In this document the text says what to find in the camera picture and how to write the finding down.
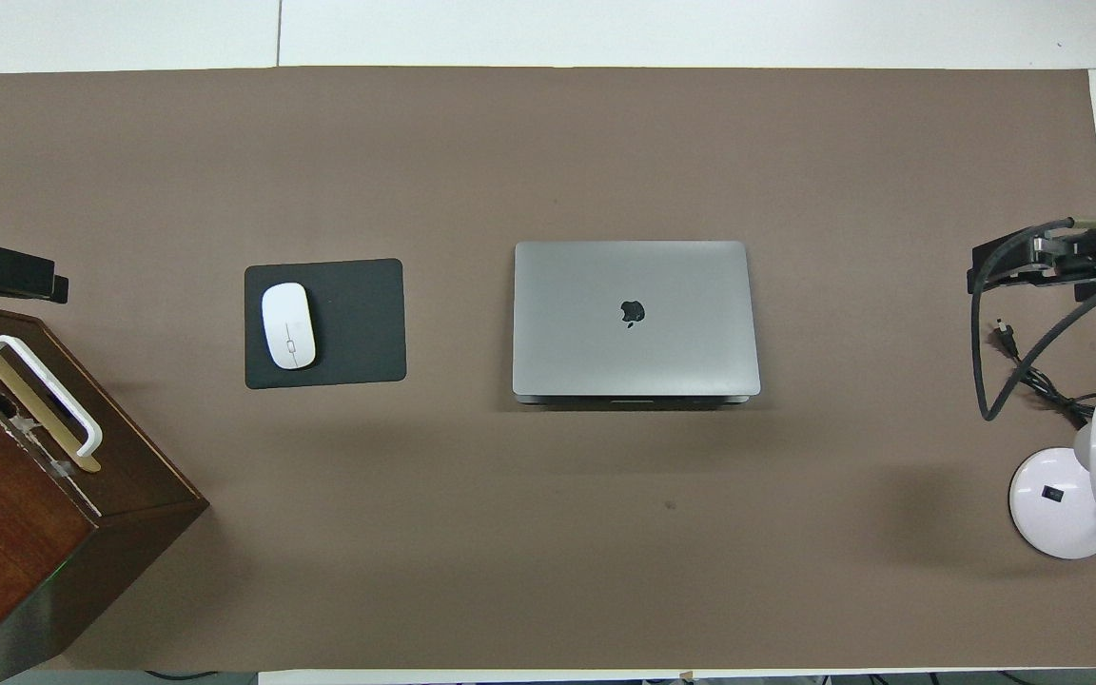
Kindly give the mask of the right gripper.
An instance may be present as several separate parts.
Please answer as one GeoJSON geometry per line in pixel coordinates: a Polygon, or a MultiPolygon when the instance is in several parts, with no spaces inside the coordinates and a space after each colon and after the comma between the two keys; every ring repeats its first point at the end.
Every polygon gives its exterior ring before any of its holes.
{"type": "Polygon", "coordinates": [[[967,269],[967,294],[973,295],[980,281],[983,281],[980,292],[1021,284],[1039,287],[1096,284],[1096,231],[1065,237],[1044,233],[1032,240],[1025,239],[1002,251],[995,264],[987,269],[987,276],[982,276],[980,272],[987,267],[992,253],[1023,233],[1024,230],[1012,231],[973,248],[973,269],[967,269]],[[1038,276],[1035,276],[1035,259],[1040,267],[1038,276]]]}

